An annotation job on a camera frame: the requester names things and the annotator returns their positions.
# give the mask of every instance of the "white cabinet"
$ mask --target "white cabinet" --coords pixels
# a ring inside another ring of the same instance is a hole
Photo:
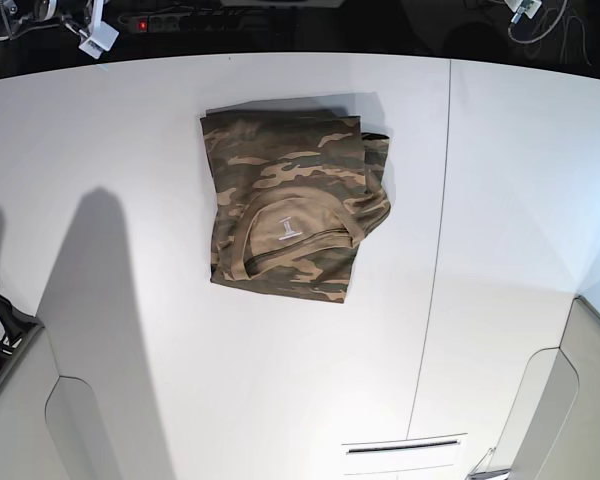
[[[57,381],[49,337],[42,330],[0,388],[0,480],[70,480],[44,418]]]

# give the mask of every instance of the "cable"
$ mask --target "cable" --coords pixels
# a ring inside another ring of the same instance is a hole
[[[7,7],[4,6],[4,0],[0,0],[0,16],[2,17],[2,21],[4,22],[4,28],[7,29],[8,37],[13,37],[13,32],[11,31],[11,24],[9,23],[9,19],[7,18]]]
[[[532,43],[536,43],[540,40],[542,40],[544,37],[546,37],[547,35],[549,35],[554,28],[556,28],[556,26],[558,25],[558,23],[560,23],[560,19],[562,18],[562,16],[564,15],[565,10],[567,9],[567,3],[569,2],[569,0],[563,0],[562,1],[562,8],[560,8],[560,12],[558,13],[558,16],[556,17],[556,19],[553,21],[553,23],[551,24],[551,26],[542,34],[538,35],[537,37],[531,38],[529,40],[520,40],[516,37],[513,36],[513,26],[515,25],[515,23],[511,23],[509,24],[509,28],[507,28],[507,33],[509,34],[509,38],[516,42],[516,43],[520,43],[522,45],[531,45]]]
[[[29,28],[23,28],[22,30],[19,30],[18,32],[16,32],[16,34],[13,37],[11,37],[11,40],[20,38],[25,33],[33,32],[34,30],[46,30],[47,28],[56,28],[59,26],[60,26],[59,23],[51,23],[51,24],[45,24],[45,25],[32,25]]]
[[[586,62],[586,64],[591,67],[593,65],[589,61],[589,55],[587,55],[587,31],[584,27],[584,22],[582,21],[582,19],[580,18],[580,16],[578,15],[578,13],[575,10],[574,10],[574,14],[569,16],[565,20],[564,37],[563,37],[563,42],[562,42],[562,49],[560,50],[560,61],[562,62],[563,56],[566,53],[567,36],[569,34],[569,25],[571,24],[571,20],[576,20],[580,24],[580,27],[582,28],[582,54],[584,56],[584,61]]]
[[[464,4],[464,8],[470,12],[478,10],[480,14],[487,20],[487,22],[492,25],[494,25],[496,22],[487,13],[487,9],[498,5],[505,5],[504,0],[484,0],[482,2],[480,0],[476,0],[476,4],[473,7],[468,5],[467,0],[462,0],[462,3]]]
[[[549,19],[549,15],[551,15],[551,13],[557,12],[557,11],[558,11],[557,8],[545,9],[542,17],[540,17],[540,20],[538,20],[538,23],[536,24],[536,26],[533,27],[533,30],[531,31],[531,35],[535,35],[538,32],[538,30],[544,29],[544,27],[547,23],[547,20]],[[542,51],[542,40],[537,42],[537,49],[535,50],[535,52],[531,52],[530,47],[531,47],[531,45],[525,45],[524,54],[529,60],[535,60],[536,58],[538,58],[538,55],[540,55],[540,52]]]
[[[165,8],[160,8],[158,10],[144,10],[144,11],[139,11],[139,12],[127,12],[127,13],[122,13],[120,15],[118,15],[118,23],[121,25],[127,25],[129,23],[129,20],[124,20],[126,17],[138,17],[138,16],[151,16],[151,15],[158,15],[161,13],[167,13],[167,12],[171,12],[172,10],[186,10],[189,12],[194,12],[196,10],[198,10],[196,7],[192,7],[191,5],[172,5],[170,7],[165,7]]]

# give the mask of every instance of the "folded shirt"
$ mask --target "folded shirt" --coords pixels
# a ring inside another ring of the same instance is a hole
[[[326,112],[201,122],[218,204],[211,281],[343,303],[360,242],[389,214],[389,138]]]

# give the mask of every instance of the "vent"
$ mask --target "vent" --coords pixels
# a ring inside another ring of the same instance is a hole
[[[343,445],[345,475],[404,472],[451,466],[459,460],[466,435],[400,442]]]

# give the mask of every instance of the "white tabletop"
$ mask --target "white tabletop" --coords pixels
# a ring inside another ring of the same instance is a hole
[[[428,475],[466,474],[600,250],[600,82],[341,54],[107,69],[0,81],[0,290],[93,388],[123,476],[326,480],[342,443],[460,433]],[[392,138],[344,305],[209,283],[199,118],[297,98],[276,105]]]

